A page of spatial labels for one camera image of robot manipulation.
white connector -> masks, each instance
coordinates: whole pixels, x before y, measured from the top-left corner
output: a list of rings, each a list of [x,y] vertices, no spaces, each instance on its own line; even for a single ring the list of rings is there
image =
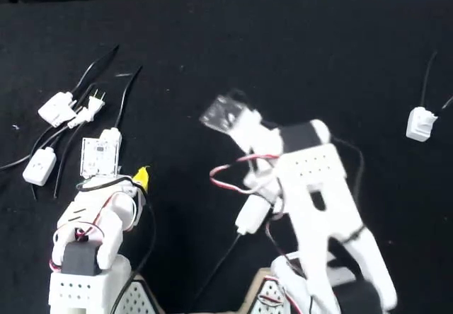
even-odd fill
[[[76,113],[72,110],[75,102],[75,100],[72,100],[71,93],[62,93],[60,91],[38,110],[38,114],[53,127],[58,127],[63,122],[76,117]]]
[[[431,130],[437,116],[424,107],[415,107],[409,114],[406,136],[424,142],[431,137]]]
[[[34,185],[45,185],[56,162],[53,148],[48,146],[46,149],[38,149],[23,171],[23,179]]]
[[[88,107],[83,107],[77,116],[72,121],[68,122],[68,127],[72,129],[81,123],[92,122],[94,120],[94,115],[96,115],[105,105],[105,102],[103,101],[104,95],[105,94],[103,94],[101,98],[97,98],[96,93],[93,96],[90,96]]]
[[[236,218],[237,232],[241,235],[254,234],[260,228],[270,209],[263,197],[250,195]]]

red white wire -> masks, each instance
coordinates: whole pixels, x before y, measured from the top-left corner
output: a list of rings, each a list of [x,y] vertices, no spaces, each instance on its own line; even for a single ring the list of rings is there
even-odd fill
[[[252,161],[252,160],[259,159],[259,158],[265,159],[265,160],[272,160],[272,159],[279,158],[279,156],[278,155],[270,155],[270,154],[260,155],[260,154],[254,153],[254,154],[251,154],[251,155],[240,157],[240,158],[238,158],[236,160],[236,162]],[[228,169],[230,167],[231,167],[231,164],[225,164],[225,165],[221,165],[219,167],[216,167],[216,168],[212,169],[210,171],[210,180],[211,180],[211,182],[214,183],[214,185],[216,185],[216,186],[218,186],[220,188],[224,188],[224,189],[228,189],[228,190],[234,190],[236,192],[240,192],[241,194],[254,194],[257,191],[259,191],[260,189],[262,189],[263,187],[265,187],[266,185],[268,185],[269,183],[271,183],[274,180],[274,178],[275,178],[275,176],[271,176],[264,183],[259,184],[258,186],[254,187],[253,189],[242,189],[242,188],[238,187],[237,185],[232,185],[231,183],[222,182],[222,181],[216,180],[214,178],[214,176],[218,172],[226,170],[226,169]]]

white plug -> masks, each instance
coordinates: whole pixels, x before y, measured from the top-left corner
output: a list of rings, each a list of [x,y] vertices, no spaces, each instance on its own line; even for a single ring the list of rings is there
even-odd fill
[[[103,94],[101,98],[97,98],[96,93],[93,96],[90,96],[88,108],[83,107],[77,116],[72,121],[68,122],[68,127],[72,129],[81,123],[92,122],[94,120],[94,115],[96,115],[105,105],[105,102],[103,101],[104,95],[105,94]]]
[[[34,185],[45,185],[56,162],[53,148],[48,146],[46,149],[38,149],[23,171],[23,179]]]
[[[406,136],[424,142],[431,137],[431,130],[437,116],[424,107],[415,107],[409,114]]]
[[[58,127],[61,123],[76,117],[76,113],[72,110],[75,102],[75,100],[72,100],[71,93],[62,93],[60,91],[38,110],[38,114],[53,127]]]

perforated white panel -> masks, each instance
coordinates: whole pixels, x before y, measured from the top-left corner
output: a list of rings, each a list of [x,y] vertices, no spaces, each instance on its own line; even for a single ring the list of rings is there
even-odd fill
[[[117,313],[120,314],[157,314],[151,299],[138,281],[132,282],[118,308]]]
[[[250,314],[289,314],[290,311],[290,304],[277,282],[263,280],[261,290],[252,303]]]

power adapter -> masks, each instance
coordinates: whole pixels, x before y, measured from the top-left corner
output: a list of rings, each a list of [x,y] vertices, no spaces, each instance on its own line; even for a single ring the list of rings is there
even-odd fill
[[[46,149],[38,149],[23,171],[23,179],[34,185],[45,185],[56,162],[57,156],[53,148],[48,146]]]

